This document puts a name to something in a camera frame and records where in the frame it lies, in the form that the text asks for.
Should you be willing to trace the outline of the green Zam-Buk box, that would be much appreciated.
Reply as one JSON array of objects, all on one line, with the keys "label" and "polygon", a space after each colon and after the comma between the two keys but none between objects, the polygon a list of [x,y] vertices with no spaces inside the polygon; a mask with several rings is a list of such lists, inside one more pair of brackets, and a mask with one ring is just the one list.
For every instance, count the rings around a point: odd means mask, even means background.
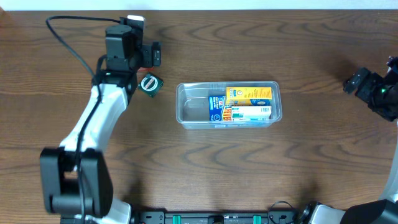
[{"label": "green Zam-Buk box", "polygon": [[145,94],[153,98],[158,94],[163,85],[164,81],[161,78],[152,73],[147,73],[138,83],[137,87],[140,91],[143,91]]}]

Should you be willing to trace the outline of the clear plastic container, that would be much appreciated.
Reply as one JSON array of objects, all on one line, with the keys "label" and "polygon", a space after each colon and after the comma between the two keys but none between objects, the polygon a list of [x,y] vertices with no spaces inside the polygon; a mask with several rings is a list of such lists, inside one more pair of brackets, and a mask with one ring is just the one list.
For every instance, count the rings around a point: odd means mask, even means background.
[{"label": "clear plastic container", "polygon": [[[271,87],[271,117],[264,121],[210,121],[208,97],[226,96],[227,87]],[[279,86],[274,81],[181,83],[176,92],[176,119],[185,129],[266,128],[282,119]]]}]

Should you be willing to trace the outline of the blue cooling patch box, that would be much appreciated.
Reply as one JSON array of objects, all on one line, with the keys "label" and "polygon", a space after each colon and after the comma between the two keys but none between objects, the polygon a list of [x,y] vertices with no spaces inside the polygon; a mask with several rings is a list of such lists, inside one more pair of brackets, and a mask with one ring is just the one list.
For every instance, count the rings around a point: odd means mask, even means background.
[{"label": "blue cooling patch box", "polygon": [[226,103],[226,96],[209,96],[210,121],[233,121],[231,107]]}]

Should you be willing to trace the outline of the yellow cough syrup box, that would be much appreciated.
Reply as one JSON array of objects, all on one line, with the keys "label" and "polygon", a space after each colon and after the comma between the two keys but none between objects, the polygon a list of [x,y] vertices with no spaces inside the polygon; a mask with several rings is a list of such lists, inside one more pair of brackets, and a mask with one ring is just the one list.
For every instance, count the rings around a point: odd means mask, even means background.
[{"label": "yellow cough syrup box", "polygon": [[271,87],[227,87],[226,103],[230,106],[270,106]]}]

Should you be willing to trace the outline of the white Panadol box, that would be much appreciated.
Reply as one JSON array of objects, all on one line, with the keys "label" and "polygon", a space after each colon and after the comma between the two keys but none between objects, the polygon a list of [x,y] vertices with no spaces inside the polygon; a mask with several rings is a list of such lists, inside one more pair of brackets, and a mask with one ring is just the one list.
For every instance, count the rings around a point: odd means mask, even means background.
[{"label": "white Panadol box", "polygon": [[262,121],[268,120],[272,113],[271,106],[232,106],[233,121]]}]

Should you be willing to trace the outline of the red medicine box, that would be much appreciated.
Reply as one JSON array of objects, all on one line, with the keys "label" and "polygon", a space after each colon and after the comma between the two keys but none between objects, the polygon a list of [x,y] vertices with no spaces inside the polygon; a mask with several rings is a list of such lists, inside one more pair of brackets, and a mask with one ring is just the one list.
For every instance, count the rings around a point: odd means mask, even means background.
[{"label": "red medicine box", "polygon": [[154,67],[151,67],[151,68],[141,67],[137,72],[138,73],[143,73],[143,72],[150,72],[150,71],[153,71],[153,70],[154,70]]}]

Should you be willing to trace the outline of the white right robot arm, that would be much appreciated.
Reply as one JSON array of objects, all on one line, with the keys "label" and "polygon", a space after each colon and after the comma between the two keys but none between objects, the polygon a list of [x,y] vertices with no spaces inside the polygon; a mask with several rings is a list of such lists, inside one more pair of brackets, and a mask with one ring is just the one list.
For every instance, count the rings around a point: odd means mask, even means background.
[{"label": "white right robot arm", "polygon": [[[353,94],[366,107],[393,128],[397,128],[397,57],[385,62],[384,75],[366,67],[355,71],[343,82],[343,91]],[[397,224],[397,148],[379,197],[346,209],[333,208],[320,202],[309,203],[297,223],[380,223]]]}]

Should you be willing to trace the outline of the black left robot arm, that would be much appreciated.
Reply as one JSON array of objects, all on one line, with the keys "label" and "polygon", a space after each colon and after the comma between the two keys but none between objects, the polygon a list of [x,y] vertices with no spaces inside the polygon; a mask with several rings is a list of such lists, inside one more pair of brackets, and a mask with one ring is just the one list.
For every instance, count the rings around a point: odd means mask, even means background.
[{"label": "black left robot arm", "polygon": [[111,133],[131,102],[142,68],[161,64],[161,44],[144,44],[145,19],[128,15],[105,30],[106,53],[91,67],[54,30],[53,36],[91,75],[91,95],[80,119],[56,148],[40,154],[44,207],[61,223],[138,223],[131,205],[113,196],[104,159]]}]

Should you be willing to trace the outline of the black mounting rail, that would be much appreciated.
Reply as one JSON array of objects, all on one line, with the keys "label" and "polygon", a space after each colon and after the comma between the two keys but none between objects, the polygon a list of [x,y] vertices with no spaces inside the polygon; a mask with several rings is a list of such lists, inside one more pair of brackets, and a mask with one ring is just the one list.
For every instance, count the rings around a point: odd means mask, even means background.
[{"label": "black mounting rail", "polygon": [[308,223],[310,212],[293,210],[270,212],[134,212],[130,224],[289,224]]}]

